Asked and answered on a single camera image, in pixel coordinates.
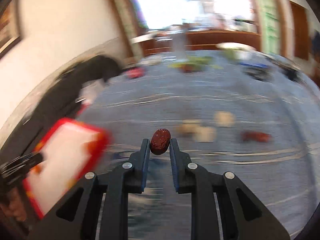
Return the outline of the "left hand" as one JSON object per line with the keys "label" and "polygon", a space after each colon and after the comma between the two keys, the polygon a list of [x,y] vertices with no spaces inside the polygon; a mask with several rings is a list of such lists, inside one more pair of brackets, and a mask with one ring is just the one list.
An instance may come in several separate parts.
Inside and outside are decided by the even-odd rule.
{"label": "left hand", "polygon": [[18,222],[25,222],[27,212],[17,187],[1,198],[1,209],[7,217],[14,217]]}

